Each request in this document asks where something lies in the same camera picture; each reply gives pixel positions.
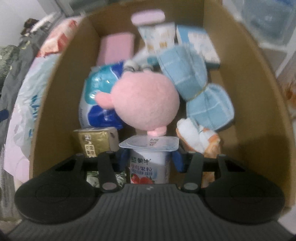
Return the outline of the green floral cloth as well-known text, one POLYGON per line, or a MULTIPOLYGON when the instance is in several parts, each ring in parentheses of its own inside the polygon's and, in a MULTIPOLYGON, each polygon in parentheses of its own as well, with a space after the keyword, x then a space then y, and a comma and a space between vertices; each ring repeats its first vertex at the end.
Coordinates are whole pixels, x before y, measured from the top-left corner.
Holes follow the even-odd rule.
MULTIPOLYGON (((126 181, 126 172, 115 172, 114 173, 114 177, 116 177, 116 181, 118 183, 118 187, 122 188, 123 185, 125 185, 126 181)), ((104 183, 110 182, 110 181, 114 181, 114 178, 100 178, 99 176, 99 172, 98 171, 90 171, 87 172, 86 175, 86 181, 94 188, 100 188, 100 184, 101 184, 101 180, 104 181, 104 183)))

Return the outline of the blue white paper box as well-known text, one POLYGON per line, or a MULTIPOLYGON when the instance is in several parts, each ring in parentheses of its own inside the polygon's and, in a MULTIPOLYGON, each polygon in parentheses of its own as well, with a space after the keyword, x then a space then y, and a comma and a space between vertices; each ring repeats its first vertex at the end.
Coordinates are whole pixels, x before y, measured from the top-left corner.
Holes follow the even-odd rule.
POLYGON ((190 45, 191 48, 204 58, 208 68, 218 69, 220 67, 220 58, 205 29, 201 27, 177 25, 176 36, 178 44, 190 45))

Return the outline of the pink plush toy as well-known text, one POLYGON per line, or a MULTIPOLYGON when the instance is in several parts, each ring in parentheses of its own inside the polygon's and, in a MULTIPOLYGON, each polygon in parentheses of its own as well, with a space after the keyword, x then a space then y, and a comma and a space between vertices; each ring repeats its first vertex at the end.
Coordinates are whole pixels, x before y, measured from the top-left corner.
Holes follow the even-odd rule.
POLYGON ((166 135, 180 106, 179 94, 169 78, 148 70, 123 73, 110 94, 121 120, 149 136, 166 135))

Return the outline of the red wet wipes pack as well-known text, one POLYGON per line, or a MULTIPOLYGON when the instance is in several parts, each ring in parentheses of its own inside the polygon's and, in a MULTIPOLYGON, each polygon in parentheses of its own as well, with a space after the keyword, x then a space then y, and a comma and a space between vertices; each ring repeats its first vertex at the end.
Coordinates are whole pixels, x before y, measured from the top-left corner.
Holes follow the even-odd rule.
POLYGON ((61 53, 68 45, 81 20, 81 16, 62 20, 46 38, 37 53, 37 57, 61 53))

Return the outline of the gold tissue pack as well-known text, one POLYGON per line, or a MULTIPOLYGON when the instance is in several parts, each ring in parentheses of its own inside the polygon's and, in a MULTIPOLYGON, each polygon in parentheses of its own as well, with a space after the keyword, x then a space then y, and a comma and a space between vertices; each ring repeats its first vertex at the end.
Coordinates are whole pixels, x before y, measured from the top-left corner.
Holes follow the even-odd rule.
POLYGON ((97 157, 103 152, 119 150, 118 132, 115 127, 83 128, 74 130, 72 134, 87 158, 97 157))

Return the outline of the pink sponge block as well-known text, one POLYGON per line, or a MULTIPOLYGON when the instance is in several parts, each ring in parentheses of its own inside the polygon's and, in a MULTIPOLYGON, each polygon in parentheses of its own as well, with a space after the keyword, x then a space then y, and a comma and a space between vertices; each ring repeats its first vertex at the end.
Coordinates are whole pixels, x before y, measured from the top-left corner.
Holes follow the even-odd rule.
POLYGON ((134 54, 134 40, 135 35, 130 32, 102 37, 96 65, 113 64, 118 61, 131 59, 134 54))

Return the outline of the white yogurt cup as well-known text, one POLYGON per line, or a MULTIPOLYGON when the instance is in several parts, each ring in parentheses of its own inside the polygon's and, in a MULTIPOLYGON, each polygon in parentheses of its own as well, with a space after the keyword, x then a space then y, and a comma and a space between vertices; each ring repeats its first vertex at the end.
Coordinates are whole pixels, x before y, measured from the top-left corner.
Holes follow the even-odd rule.
POLYGON ((129 151, 129 172, 132 184, 167 184, 171 157, 179 148, 177 137, 132 136, 119 143, 129 151))

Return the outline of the white plastic shopping bag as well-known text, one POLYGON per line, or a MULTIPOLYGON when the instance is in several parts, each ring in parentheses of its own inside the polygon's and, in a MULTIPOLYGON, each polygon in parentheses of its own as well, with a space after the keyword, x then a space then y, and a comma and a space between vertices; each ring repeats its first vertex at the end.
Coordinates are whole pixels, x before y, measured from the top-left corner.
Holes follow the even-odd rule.
POLYGON ((35 123, 43 95, 59 57, 60 54, 37 57, 16 96, 6 141, 11 142, 13 148, 19 149, 27 159, 30 157, 35 123))

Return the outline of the blue checked towel bundle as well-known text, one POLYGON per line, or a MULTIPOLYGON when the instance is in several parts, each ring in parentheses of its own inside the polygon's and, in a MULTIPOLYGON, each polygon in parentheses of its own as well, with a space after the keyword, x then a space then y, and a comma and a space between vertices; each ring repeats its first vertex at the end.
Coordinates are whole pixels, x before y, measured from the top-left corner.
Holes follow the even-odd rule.
POLYGON ((157 56, 162 73, 186 102, 186 116, 211 130, 229 126, 234 107, 225 89, 208 81, 205 61, 188 45, 175 45, 157 56))

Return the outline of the orange white cloth bundle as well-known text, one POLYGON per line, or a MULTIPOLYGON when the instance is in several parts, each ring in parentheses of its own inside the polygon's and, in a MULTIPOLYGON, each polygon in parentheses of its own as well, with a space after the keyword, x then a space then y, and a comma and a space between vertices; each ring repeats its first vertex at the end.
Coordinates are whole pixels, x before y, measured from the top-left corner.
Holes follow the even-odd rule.
POLYGON ((182 118, 177 122, 176 134, 187 152, 198 152, 206 158, 216 158, 221 154, 219 135, 191 118, 182 118))

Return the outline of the green leaf pattern pillow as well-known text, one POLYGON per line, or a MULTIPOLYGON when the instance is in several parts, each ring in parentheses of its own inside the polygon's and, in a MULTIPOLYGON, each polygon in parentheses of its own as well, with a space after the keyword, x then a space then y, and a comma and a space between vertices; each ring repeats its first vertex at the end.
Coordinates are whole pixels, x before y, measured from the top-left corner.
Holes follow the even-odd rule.
POLYGON ((1 65, 0 65, 0 82, 1 89, 3 88, 4 81, 11 70, 12 63, 16 60, 19 55, 20 49, 15 45, 7 45, 1 47, 1 65))

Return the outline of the blue white diaper pack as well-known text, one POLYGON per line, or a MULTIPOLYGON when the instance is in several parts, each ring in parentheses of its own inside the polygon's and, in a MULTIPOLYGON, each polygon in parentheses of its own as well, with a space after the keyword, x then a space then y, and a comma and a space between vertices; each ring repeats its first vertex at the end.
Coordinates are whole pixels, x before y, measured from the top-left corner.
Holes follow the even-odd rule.
POLYGON ((121 78, 123 61, 94 66, 85 79, 78 109, 81 128, 123 128, 111 103, 111 90, 121 78))

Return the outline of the large blue water bottle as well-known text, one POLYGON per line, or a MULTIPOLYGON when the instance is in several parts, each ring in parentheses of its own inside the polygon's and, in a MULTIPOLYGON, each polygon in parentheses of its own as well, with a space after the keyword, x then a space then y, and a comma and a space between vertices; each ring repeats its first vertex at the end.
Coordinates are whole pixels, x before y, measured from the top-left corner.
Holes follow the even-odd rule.
POLYGON ((244 1, 241 16, 256 39, 283 45, 295 16, 295 1, 244 1))

